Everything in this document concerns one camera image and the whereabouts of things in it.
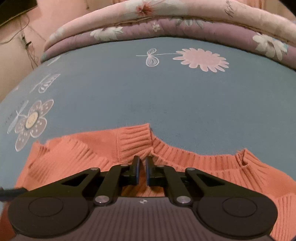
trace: pink flower print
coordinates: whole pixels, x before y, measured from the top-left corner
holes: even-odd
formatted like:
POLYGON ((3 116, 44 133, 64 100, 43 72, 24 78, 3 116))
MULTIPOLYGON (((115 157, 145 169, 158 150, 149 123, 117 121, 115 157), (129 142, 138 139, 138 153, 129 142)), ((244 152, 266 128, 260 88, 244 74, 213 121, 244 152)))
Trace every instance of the pink flower print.
POLYGON ((24 116, 15 126, 15 133, 18 133, 15 142, 16 151, 24 148, 30 136, 33 138, 39 137, 47 125, 47 120, 44 118, 45 114, 51 109, 54 100, 48 100, 44 104, 41 101, 36 101, 28 112, 28 116, 24 116))
POLYGON ((136 13, 140 17, 148 17, 153 15, 153 7, 150 2, 143 1, 141 5, 136 7, 136 13))
POLYGON ((211 51, 204 51, 203 49, 182 49, 183 51, 176 51, 176 53, 182 54, 182 56, 174 57, 174 60, 183 60, 181 64, 189 64, 190 68, 197 68, 200 66, 201 70, 207 72, 210 69, 212 72, 216 73, 217 69, 225 72, 222 68, 228 68, 228 62, 223 57, 217 53, 212 53, 211 51))

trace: folded blanket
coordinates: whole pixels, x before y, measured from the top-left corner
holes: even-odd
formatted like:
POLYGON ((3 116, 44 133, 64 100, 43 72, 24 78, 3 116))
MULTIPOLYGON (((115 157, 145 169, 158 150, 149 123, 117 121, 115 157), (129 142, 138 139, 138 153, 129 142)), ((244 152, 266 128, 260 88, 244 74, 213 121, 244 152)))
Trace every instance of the folded blanket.
POLYGON ((45 43, 57 42, 89 30, 157 16, 196 17, 234 23, 296 46, 296 25, 288 19, 231 0, 129 0, 107 6, 60 27, 45 43))
POLYGON ((228 23, 196 18, 157 18, 100 28, 66 38, 45 51, 41 62, 77 48, 107 41, 153 37, 186 37, 236 47, 267 56, 296 69, 296 48, 253 30, 228 23))
MULTIPOLYGON (((153 156, 155 165, 169 165, 179 172, 194 167, 260 192, 278 209, 271 236, 276 241, 290 241, 296 235, 296 182, 291 177, 262 163, 246 149, 235 155, 203 156, 169 146, 152 133, 149 124, 73 134, 45 145, 34 143, 16 186, 32 190, 91 167, 108 171, 113 165, 131 164, 134 155, 142 161, 153 156)), ((146 186, 144 165, 139 185, 127 186, 122 195, 164 195, 162 188, 146 186)))

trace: ribbed knit fabric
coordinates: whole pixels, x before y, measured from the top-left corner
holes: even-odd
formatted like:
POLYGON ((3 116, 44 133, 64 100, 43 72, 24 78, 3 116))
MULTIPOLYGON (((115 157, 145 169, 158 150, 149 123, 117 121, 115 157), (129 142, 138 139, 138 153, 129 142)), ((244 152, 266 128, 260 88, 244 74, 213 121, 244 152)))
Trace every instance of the ribbed knit fabric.
MULTIPOLYGON (((130 164, 134 155, 143 161, 151 155, 155 165, 169 165, 182 172, 195 167, 263 193, 278 209, 271 236, 276 241, 290 241, 296 235, 296 182, 291 177, 262 163, 246 149, 235 155, 203 156, 169 146, 153 135, 149 124, 73 134, 45 145, 34 143, 16 187, 32 190, 90 167, 108 171, 116 164, 130 164)), ((142 165, 140 184, 124 188, 122 195, 164 195, 162 188, 146 186, 144 169, 142 165)))

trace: black device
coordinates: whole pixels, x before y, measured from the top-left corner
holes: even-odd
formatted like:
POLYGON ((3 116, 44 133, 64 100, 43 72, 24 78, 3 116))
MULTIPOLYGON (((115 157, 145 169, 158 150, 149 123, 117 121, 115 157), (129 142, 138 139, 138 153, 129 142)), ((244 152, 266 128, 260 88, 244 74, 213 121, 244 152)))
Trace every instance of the black device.
POLYGON ((163 187, 165 197, 120 196, 139 183, 139 164, 135 156, 131 165, 90 168, 16 194, 12 240, 273 241, 277 208, 268 197, 195 168, 177 172, 147 157, 147 185, 163 187))
POLYGON ((0 0, 0 26, 37 7, 37 0, 0 0))

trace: floral pattern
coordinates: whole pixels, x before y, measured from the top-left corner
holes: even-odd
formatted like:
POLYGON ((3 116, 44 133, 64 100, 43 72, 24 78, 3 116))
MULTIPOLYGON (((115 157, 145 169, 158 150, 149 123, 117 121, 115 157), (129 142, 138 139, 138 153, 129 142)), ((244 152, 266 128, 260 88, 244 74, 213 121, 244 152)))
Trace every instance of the floral pattern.
POLYGON ((187 13, 180 0, 133 0, 125 1, 126 13, 122 20, 146 18, 160 15, 183 15, 187 13))
POLYGON ((11 92, 15 92, 19 89, 19 85, 17 85, 11 92))
POLYGON ((48 74, 47 76, 45 76, 38 84, 36 84, 34 86, 34 88, 30 91, 30 93, 36 89, 36 87, 39 86, 39 93, 44 93, 50 86, 51 84, 56 80, 56 78, 58 78, 61 74, 54 74, 52 76, 50 76, 50 74, 48 74))
POLYGON ((176 19, 176 26, 179 26, 182 22, 186 24, 187 27, 192 26, 192 24, 196 24, 197 26, 199 26, 201 29, 204 28, 204 21, 200 20, 200 19, 186 19, 186 18, 174 18, 176 19))
POLYGON ((204 51, 203 49, 182 49, 183 51, 176 51, 176 53, 182 54, 182 56, 174 57, 174 60, 183 60, 181 64, 189 64, 190 68, 197 68, 200 66, 200 69, 204 72, 208 72, 210 69, 212 72, 216 73, 217 69, 225 72, 222 68, 228 68, 225 58, 219 57, 217 53, 212 53, 211 51, 204 51))
POLYGON ((160 25, 159 24, 156 24, 155 22, 153 23, 152 25, 152 29, 154 32, 157 32, 160 30, 160 25))
POLYGON ((10 123, 8 130, 7 130, 7 134, 9 134, 13 128, 15 127, 15 125, 17 124, 18 118, 20 116, 25 117, 25 115, 22 114, 22 111, 26 108, 27 104, 29 103, 29 101, 24 101, 20 110, 17 112, 17 110, 15 111, 17 113, 16 117, 13 119, 13 121, 10 123))
POLYGON ((19 134, 15 142, 16 151, 24 148, 30 136, 33 138, 39 137, 47 125, 45 114, 51 109, 54 100, 48 100, 44 104, 40 100, 36 101, 30 108, 28 115, 24 116, 15 126, 15 133, 19 134))
POLYGON ((253 40, 258 43, 256 50, 265 52, 266 57, 273 58, 276 55, 278 60, 282 60, 282 52, 285 54, 288 52, 287 44, 268 35, 257 33, 257 35, 253 37, 253 40))
POLYGON ((203 49, 182 49, 183 51, 176 51, 176 53, 162 53, 162 54, 155 54, 157 49, 152 48, 147 51, 147 55, 136 55, 136 56, 147 56, 146 58, 146 65, 148 67, 155 67, 159 64, 159 59, 155 57, 155 55, 168 55, 168 54, 176 54, 182 55, 178 57, 174 57, 174 60, 183 60, 181 64, 189 64, 190 68, 197 68, 200 66, 200 69, 204 72, 208 72, 211 70, 212 72, 216 73, 217 70, 225 72, 222 68, 228 68, 225 58, 220 57, 217 53, 212 53, 211 51, 204 51, 203 49))
POLYGON ((55 57, 47 66, 50 66, 52 63, 56 62, 61 56, 55 57))
POLYGON ((109 27, 106 29, 100 28, 91 32, 91 36, 93 36, 96 40, 101 41, 111 41, 117 40, 117 34, 123 33, 122 27, 109 27))

